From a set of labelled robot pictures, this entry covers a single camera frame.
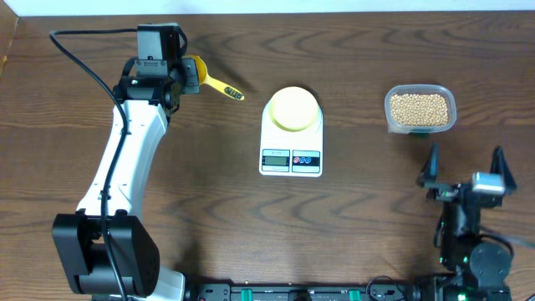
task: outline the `wood grain surface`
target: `wood grain surface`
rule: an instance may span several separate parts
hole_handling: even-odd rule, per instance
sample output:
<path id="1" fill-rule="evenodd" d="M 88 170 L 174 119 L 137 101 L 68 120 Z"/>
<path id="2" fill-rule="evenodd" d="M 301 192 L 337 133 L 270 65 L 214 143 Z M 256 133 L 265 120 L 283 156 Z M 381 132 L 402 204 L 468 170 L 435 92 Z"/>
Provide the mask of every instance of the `wood grain surface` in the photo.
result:
<path id="1" fill-rule="evenodd" d="M 162 263 L 242 283 L 359 283 L 444 271 L 441 205 L 415 185 L 432 141 L 440 180 L 466 181 L 503 145 L 519 185 L 482 223 L 535 241 L 535 13 L 347 13 L 23 18 L 0 78 L 0 298 L 75 299 L 51 238 L 74 212 L 108 140 L 112 102 L 49 41 L 53 29 L 178 22 L 189 54 L 247 97 L 185 96 L 153 161 L 144 225 Z M 61 38 L 109 85 L 133 34 Z M 442 84 L 458 121 L 427 139 L 387 132 L 397 84 Z M 302 85 L 324 112 L 318 179 L 258 173 L 264 105 Z M 535 252 L 517 247 L 513 298 L 535 293 Z"/>

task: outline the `container of beans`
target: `container of beans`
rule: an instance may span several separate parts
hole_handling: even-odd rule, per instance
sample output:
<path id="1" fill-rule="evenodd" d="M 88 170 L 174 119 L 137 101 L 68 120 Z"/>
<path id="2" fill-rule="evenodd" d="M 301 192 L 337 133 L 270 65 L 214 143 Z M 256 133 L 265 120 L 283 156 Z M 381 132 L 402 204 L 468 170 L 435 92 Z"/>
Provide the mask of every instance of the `container of beans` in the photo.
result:
<path id="1" fill-rule="evenodd" d="M 403 84 L 385 97 L 388 131 L 391 133 L 437 133 L 449 130 L 457 120 L 450 90 L 436 84 Z"/>

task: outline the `clear plastic container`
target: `clear plastic container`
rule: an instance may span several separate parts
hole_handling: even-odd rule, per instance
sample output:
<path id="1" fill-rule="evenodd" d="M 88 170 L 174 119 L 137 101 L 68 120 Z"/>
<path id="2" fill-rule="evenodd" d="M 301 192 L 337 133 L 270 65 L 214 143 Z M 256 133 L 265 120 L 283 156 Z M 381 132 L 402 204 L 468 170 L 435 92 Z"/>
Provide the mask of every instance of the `clear plastic container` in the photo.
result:
<path id="1" fill-rule="evenodd" d="M 446 125 L 434 126 L 414 126 L 414 125 L 400 125 L 394 121 L 392 117 L 392 109 L 390 108 L 390 98 L 392 95 L 403 94 L 438 94 L 446 99 L 446 106 L 448 109 L 448 123 Z M 457 109 L 455 107 L 455 99 L 450 90 L 437 84 L 402 84 L 392 88 L 385 96 L 385 113 L 386 121 L 388 122 L 388 131 L 390 133 L 437 133 L 449 130 L 457 120 Z"/>

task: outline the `yellow handle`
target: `yellow handle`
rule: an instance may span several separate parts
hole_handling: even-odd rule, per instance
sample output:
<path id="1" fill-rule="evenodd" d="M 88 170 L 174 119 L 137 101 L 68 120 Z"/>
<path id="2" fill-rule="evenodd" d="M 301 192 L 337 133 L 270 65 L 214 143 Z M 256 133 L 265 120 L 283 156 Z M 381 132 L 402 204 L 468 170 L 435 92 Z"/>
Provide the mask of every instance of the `yellow handle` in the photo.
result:
<path id="1" fill-rule="evenodd" d="M 214 79 L 212 77 L 206 77 L 205 84 L 209 84 L 213 89 L 223 93 L 224 95 L 235 99 L 235 100 L 245 100 L 245 96 L 238 89 L 232 87 L 229 84 L 223 83 L 219 79 Z"/>

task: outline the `robotic arm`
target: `robotic arm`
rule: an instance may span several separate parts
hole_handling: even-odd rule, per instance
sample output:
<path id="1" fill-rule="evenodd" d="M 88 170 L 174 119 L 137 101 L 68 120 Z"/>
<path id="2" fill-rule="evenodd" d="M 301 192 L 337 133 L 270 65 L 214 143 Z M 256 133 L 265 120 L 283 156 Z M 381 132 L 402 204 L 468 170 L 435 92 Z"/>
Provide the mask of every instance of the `robotic arm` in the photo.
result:
<path id="1" fill-rule="evenodd" d="M 441 263 L 450 273 L 417 278 L 413 284 L 380 276 L 390 281 L 378 283 L 375 278 L 365 286 L 343 287 L 186 286 L 184 275 L 160 267 L 158 247 L 141 224 L 141 209 L 158 143 L 180 107 L 180 95 L 199 92 L 199 78 L 195 60 L 183 57 L 187 39 L 176 23 L 140 25 L 137 38 L 138 57 L 126 63 L 113 90 L 113 99 L 128 120 L 128 132 L 123 131 L 122 112 L 116 106 L 110 138 L 87 194 L 75 214 L 58 214 L 53 223 L 53 240 L 73 292 L 102 299 L 121 298 L 121 293 L 122 299 L 128 295 L 161 301 L 511 300 L 504 280 L 512 248 L 499 237 L 480 234 L 481 209 L 500 206 L 502 198 L 516 189 L 502 149 L 495 150 L 490 173 L 478 172 L 471 182 L 447 185 L 436 182 L 436 145 L 417 183 L 429 189 L 429 198 L 444 203 L 435 245 L 439 247 L 441 234 Z M 54 38 L 53 42 L 60 47 Z M 133 66 L 135 76 L 130 76 Z M 123 150 L 115 169 L 110 169 L 121 140 Z M 109 176 L 106 193 L 103 186 Z"/>

